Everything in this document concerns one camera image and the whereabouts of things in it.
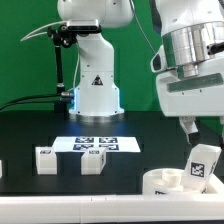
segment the triangular warning sticker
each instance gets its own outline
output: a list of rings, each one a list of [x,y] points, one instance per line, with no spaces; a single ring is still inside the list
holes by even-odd
[[[95,80],[92,83],[93,86],[103,86],[103,82],[99,75],[96,76]]]

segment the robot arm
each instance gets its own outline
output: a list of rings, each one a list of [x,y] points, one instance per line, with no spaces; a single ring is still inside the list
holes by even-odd
[[[74,87],[71,119],[101,123],[122,117],[114,83],[114,48],[92,30],[128,25],[133,18],[130,4],[129,0],[58,1],[59,15],[68,21],[64,29],[76,34],[80,55],[80,83]]]
[[[223,9],[218,0],[156,0],[163,46],[151,62],[165,116],[180,117],[188,141],[197,143],[197,116],[224,116]],[[156,59],[160,66],[156,68]]]

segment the green wall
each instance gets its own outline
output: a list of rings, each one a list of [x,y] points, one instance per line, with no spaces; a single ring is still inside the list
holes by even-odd
[[[155,49],[160,37],[153,31],[148,0],[135,0],[136,13]],[[27,95],[55,92],[55,56],[51,40],[45,36],[20,42],[34,29],[60,18],[57,0],[1,0],[1,89],[0,104]],[[115,48],[115,83],[121,91],[125,110],[159,110],[153,57],[136,21],[120,29],[103,30]],[[72,87],[77,49],[63,49],[66,88]],[[46,109],[45,105],[16,106],[11,109]]]

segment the black table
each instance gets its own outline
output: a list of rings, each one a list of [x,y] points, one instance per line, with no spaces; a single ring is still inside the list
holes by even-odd
[[[1,196],[141,194],[145,172],[184,169],[192,148],[178,119],[160,112],[127,112],[119,122],[84,124],[51,111],[9,111],[0,113],[0,125]],[[216,133],[200,122],[198,127],[202,144],[219,145]],[[57,136],[136,137],[141,153],[107,153],[99,176],[81,176],[81,153],[57,153],[58,175],[38,176],[35,147],[52,146]],[[224,180],[222,157],[215,174]]]

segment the white block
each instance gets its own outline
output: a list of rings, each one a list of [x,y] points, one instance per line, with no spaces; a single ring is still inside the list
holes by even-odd
[[[89,148],[81,158],[81,174],[100,174],[106,164],[106,148]]]
[[[194,147],[182,175],[181,185],[204,191],[215,170],[220,153],[221,148],[215,146],[199,144]]]
[[[57,156],[52,147],[36,147],[36,167],[38,175],[57,174]]]

